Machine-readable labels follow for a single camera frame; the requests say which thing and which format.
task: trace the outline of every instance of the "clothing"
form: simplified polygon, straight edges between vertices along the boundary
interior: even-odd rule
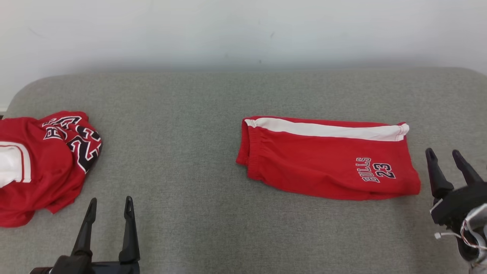
[[[406,123],[254,116],[242,121],[237,163],[275,188],[332,199],[415,195],[421,182]]]
[[[0,226],[25,225],[35,210],[74,202],[102,148],[83,112],[0,120]]]

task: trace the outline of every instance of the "white background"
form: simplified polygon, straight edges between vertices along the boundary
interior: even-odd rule
[[[0,0],[0,111],[46,76],[461,66],[487,74],[486,0]]]

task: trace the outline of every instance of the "red fabric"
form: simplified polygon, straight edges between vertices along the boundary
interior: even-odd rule
[[[54,214],[73,203],[101,151],[101,139],[83,112],[0,120],[0,141],[27,148],[23,164],[31,165],[30,182],[22,179],[0,188],[2,227],[27,224],[35,210],[47,208]]]
[[[236,162],[247,166],[251,179],[283,191],[332,199],[387,199],[416,195],[420,191],[421,182],[412,166],[405,138],[401,141],[376,141],[301,136],[254,128],[248,126],[245,119],[242,121],[242,143]],[[280,119],[349,128],[386,125],[287,117]],[[387,172],[384,168],[386,165],[381,164],[389,164],[395,178],[377,176],[377,171]],[[373,173],[371,177],[379,182],[365,181],[359,175],[359,169],[368,174],[367,168]]]

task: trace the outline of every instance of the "white stripe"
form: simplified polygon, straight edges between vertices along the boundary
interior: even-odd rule
[[[312,123],[294,123],[284,119],[263,117],[245,119],[248,126],[261,127],[274,132],[288,132],[302,136],[342,137],[374,141],[402,141],[409,131],[407,124],[378,127],[337,127]]]
[[[31,182],[31,162],[30,162],[30,155],[29,151],[27,148],[19,143],[14,143],[14,142],[1,142],[0,141],[0,146],[12,146],[15,148],[19,148],[22,151],[22,165],[24,169],[24,180],[22,182],[24,183],[30,183]]]

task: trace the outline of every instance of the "gray fabric surface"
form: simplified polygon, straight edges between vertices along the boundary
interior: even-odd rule
[[[0,229],[0,273],[69,254],[92,197],[93,260],[122,246],[134,200],[142,273],[466,273],[454,238],[429,215],[424,150],[464,184],[452,149],[487,178],[487,78],[465,69],[59,76],[21,90],[7,117],[80,110],[103,152],[76,202]],[[252,115],[406,121],[418,196],[340,201],[285,193],[235,163]]]

